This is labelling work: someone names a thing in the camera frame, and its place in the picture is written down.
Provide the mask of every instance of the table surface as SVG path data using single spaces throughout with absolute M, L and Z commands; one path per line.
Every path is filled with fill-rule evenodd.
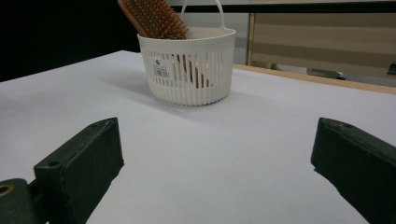
M 396 91 L 290 76 L 236 65 L 223 100 L 172 105 L 141 55 L 119 51 L 2 82 L 0 179 L 32 181 L 74 134 L 117 117 L 125 166 L 88 223 L 367 223 L 310 163 L 318 119 L 396 146 Z

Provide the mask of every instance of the label on basket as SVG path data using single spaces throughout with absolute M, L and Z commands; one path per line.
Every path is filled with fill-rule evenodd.
M 174 66 L 172 60 L 148 57 L 151 74 L 155 77 L 174 79 Z

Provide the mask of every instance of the white basket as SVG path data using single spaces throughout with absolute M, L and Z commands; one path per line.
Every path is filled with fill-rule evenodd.
M 220 28 L 189 27 L 185 40 L 137 36 L 150 90 L 158 98 L 178 105 L 207 105 L 230 92 L 235 30 L 225 28 L 221 4 L 216 2 Z

